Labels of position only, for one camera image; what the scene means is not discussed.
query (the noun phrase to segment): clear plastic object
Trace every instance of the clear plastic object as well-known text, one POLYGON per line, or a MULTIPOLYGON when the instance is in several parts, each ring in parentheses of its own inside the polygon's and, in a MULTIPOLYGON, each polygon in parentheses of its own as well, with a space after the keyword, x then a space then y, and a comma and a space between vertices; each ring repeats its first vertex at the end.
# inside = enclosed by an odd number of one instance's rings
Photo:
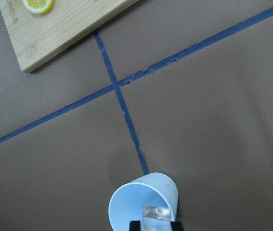
POLYGON ((171 213, 167 207, 144 206, 142 231, 172 231, 171 213))

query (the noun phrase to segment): bamboo cutting board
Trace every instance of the bamboo cutting board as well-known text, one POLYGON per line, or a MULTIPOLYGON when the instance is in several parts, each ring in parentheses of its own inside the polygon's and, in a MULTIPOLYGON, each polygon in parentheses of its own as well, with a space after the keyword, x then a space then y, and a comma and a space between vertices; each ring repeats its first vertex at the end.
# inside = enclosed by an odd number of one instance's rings
POLYGON ((0 10, 24 72, 32 72, 137 0, 55 0, 45 15, 22 0, 0 0, 0 10))

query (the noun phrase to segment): lemon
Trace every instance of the lemon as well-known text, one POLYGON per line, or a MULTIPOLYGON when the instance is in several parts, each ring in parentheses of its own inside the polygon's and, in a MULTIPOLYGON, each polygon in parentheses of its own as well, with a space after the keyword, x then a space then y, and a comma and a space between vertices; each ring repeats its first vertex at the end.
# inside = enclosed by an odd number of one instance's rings
POLYGON ((54 0, 23 0, 23 3, 30 12, 45 14, 52 8, 54 0))

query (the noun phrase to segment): paper cup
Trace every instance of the paper cup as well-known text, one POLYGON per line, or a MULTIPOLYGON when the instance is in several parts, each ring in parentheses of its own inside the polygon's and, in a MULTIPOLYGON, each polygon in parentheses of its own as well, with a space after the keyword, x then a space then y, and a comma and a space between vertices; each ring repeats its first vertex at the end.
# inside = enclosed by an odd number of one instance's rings
POLYGON ((118 188, 108 206, 114 231, 128 231, 130 221, 142 220, 143 207, 168 207, 171 221, 177 215, 178 189, 174 181, 162 173, 150 173, 118 188))

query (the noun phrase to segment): blue tape line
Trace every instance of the blue tape line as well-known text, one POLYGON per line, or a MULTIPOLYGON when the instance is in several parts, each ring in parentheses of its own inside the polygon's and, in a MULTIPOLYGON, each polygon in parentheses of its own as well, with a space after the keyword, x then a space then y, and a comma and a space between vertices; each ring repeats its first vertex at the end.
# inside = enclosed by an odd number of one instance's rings
POLYGON ((141 77, 144 77, 148 74, 151 74, 167 65, 170 65, 172 64, 173 62, 179 60, 179 59, 182 59, 196 51, 199 51, 200 49, 203 49, 207 46, 210 46, 212 45, 213 43, 216 43, 218 41, 221 41, 222 39, 225 39, 243 29, 246 29, 258 22, 261 22, 269 17, 273 16, 273 7, 266 10, 266 11, 263 11, 247 20, 244 20, 224 31, 221 31, 219 32, 218 34, 215 34, 205 40, 202 40, 200 42, 197 42, 195 44, 193 44, 192 46, 178 52, 178 53, 175 53, 174 55, 171 55, 169 56, 168 58, 166 59, 163 59, 151 66, 149 66, 147 69, 145 69, 144 71, 138 71, 122 80, 120 80, 118 83, 119 83, 119 86, 124 86, 126 84, 129 84, 130 82, 132 81, 135 81, 141 77))
POLYGON ((141 163, 143 172, 146 175, 146 174, 149 173, 148 165, 147 165, 145 157, 144 157, 144 155, 143 155, 143 153, 142 153, 142 151, 140 149, 140 143, 139 143, 139 140, 138 140, 138 137, 137 137, 137 134, 136 134, 136 131, 135 131, 135 128, 134 128, 131 116, 129 114, 129 111, 128 111, 128 108, 127 108, 127 104, 126 104, 126 102, 125 102, 125 100, 123 98, 123 95, 121 93, 121 90, 120 90, 120 87, 119 87, 119 84, 118 84, 115 72, 114 72, 112 64, 111 64, 111 61, 110 61, 110 59, 108 57, 108 54, 107 54, 107 51, 105 49, 104 43, 103 43, 101 37, 99 36, 98 31, 94 32, 94 36, 96 38, 98 47, 99 47, 99 49, 101 51, 102 58, 104 60, 106 69, 108 71, 108 74, 109 74, 109 76, 111 78, 112 85, 113 85, 114 90, 116 92, 116 95, 117 95, 117 98, 118 98, 121 110, 124 112, 124 118, 125 118, 126 123, 128 125, 129 132, 130 132, 132 141, 134 143, 134 146, 135 146, 135 149, 136 149, 139 161, 141 163))
POLYGON ((21 128, 15 130, 15 131, 3 136, 3 137, 1 137, 0 138, 0 143, 2 143, 4 141, 7 141, 7 140, 9 140, 9 139, 11 139, 11 138, 25 132, 25 131, 28 131, 28 130, 30 130, 30 129, 32 129, 32 128, 40 125, 40 124, 43 124, 43 123, 45 123, 45 122, 47 122, 47 121, 49 121, 51 119, 54 119, 54 118, 66 113, 66 112, 69 112, 69 111, 71 111, 71 110, 73 110, 73 109, 75 109, 77 107, 80 107, 80 106, 82 106, 82 105, 84 105, 84 104, 86 104, 86 103, 100 97, 100 96, 103 96, 103 95, 111 92, 112 90, 113 90, 113 86, 110 85, 110 86, 107 86, 107 87, 105 87, 105 88, 103 88, 103 89, 101 89, 99 91, 96 91, 95 93, 93 93, 91 95, 88 95, 88 96, 86 96, 86 97, 84 97, 84 98, 82 98, 82 99, 80 99, 80 100, 66 106, 66 107, 63 107, 63 108, 61 108, 61 109, 59 109, 59 110, 57 110, 57 111, 55 111, 53 113, 50 113, 50 114, 48 114, 48 115, 46 115, 46 116, 44 116, 44 117, 30 123, 30 124, 25 125, 24 127, 21 127, 21 128))

